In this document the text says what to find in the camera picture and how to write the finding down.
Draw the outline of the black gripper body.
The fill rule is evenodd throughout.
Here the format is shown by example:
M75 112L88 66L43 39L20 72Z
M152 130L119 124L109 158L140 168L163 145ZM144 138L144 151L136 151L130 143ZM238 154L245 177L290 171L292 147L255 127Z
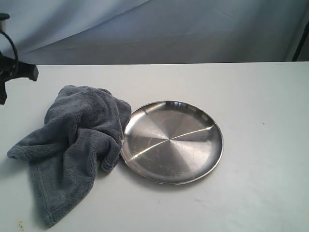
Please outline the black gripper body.
M18 71L18 59L12 59L0 54L0 80L9 81L15 79Z

